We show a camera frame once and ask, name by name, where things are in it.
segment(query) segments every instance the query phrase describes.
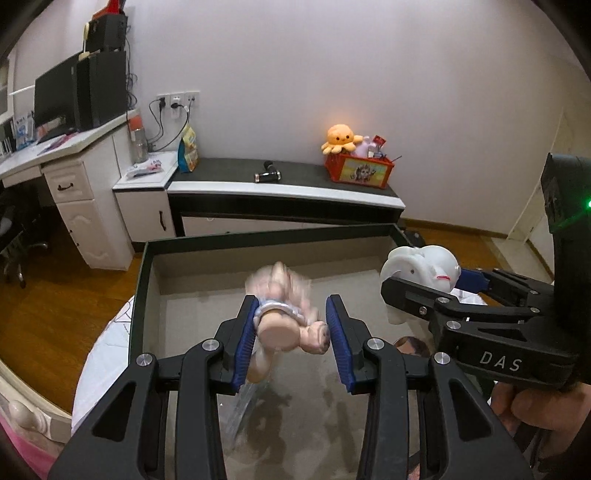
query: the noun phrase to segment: storage box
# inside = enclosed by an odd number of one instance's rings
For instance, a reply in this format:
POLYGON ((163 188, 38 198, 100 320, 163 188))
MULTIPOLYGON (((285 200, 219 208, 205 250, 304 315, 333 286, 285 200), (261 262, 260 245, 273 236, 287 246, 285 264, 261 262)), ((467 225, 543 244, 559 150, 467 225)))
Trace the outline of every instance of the storage box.
MULTIPOLYGON (((311 278, 311 299, 321 318, 326 298, 337 293, 373 335, 392 343, 413 332, 423 337, 423 320, 388 323, 402 313, 380 295, 379 272, 399 234, 394 225, 364 225, 149 242, 135 296, 130 358, 143 352, 179 355, 214 337, 222 321, 236 316, 248 276, 276 261, 311 278)), ((227 397, 218 399, 223 404, 227 397)), ((353 397, 340 383, 332 348, 325 355, 299 349, 283 354, 245 418, 236 448, 226 454, 228 479, 355 479, 366 409, 367 396, 353 397)), ((175 415, 171 393, 167 479, 173 478, 175 415)), ((411 453, 417 450, 411 435, 411 453)))
POLYGON ((332 181, 384 189, 394 168, 388 158, 360 158, 344 153, 329 154, 324 162, 332 181))

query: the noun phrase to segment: drawer handle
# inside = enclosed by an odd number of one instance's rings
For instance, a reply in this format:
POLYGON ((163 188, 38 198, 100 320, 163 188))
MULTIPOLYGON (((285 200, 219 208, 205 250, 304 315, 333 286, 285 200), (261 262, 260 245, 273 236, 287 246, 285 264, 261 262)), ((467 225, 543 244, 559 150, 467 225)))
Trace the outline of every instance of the drawer handle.
POLYGON ((70 183, 67 187, 62 187, 61 185, 58 185, 57 186, 57 191, 58 192, 63 192, 64 190, 71 189, 73 186, 74 186, 73 183, 70 183))
POLYGON ((162 210, 159 210, 159 211, 160 211, 160 225, 162 225, 162 230, 166 231, 166 225, 164 224, 164 218, 163 218, 164 212, 162 210))

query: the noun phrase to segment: orange octopus plush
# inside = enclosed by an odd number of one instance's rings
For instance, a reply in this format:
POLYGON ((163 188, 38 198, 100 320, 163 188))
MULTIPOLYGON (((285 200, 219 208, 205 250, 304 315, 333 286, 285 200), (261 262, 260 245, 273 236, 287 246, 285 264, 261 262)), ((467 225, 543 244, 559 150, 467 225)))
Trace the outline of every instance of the orange octopus plush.
POLYGON ((348 125, 333 125, 329 128, 326 134, 326 142, 322 145, 322 153, 328 155, 329 153, 341 153, 343 149, 347 152, 355 150, 355 144, 363 141, 361 135, 353 135, 353 131, 348 125))

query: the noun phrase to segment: black countertop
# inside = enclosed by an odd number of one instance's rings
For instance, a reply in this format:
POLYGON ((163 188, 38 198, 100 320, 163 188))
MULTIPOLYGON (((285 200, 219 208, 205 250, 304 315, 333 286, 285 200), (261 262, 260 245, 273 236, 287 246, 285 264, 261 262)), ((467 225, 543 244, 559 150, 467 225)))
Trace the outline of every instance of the black countertop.
MULTIPOLYGON (((195 170, 189 173, 177 172, 171 181, 236 181, 254 182, 255 173, 263 173, 264 160, 247 158, 200 158, 195 170)), ((273 161, 273 165, 281 172, 280 184, 300 185, 324 189, 348 190, 350 192, 370 193, 388 197, 398 197, 388 186, 385 189, 364 187, 349 183, 336 183, 330 179, 324 165, 273 161)))

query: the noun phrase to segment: snack bag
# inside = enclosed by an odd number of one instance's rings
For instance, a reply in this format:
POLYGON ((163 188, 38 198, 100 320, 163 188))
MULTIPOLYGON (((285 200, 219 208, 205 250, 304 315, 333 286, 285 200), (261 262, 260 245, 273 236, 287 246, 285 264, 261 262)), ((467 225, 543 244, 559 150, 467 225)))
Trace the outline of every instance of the snack bag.
POLYGON ((178 169, 183 172, 193 171, 197 165, 197 144, 195 130, 187 124, 183 128, 181 142, 178 145, 178 169))

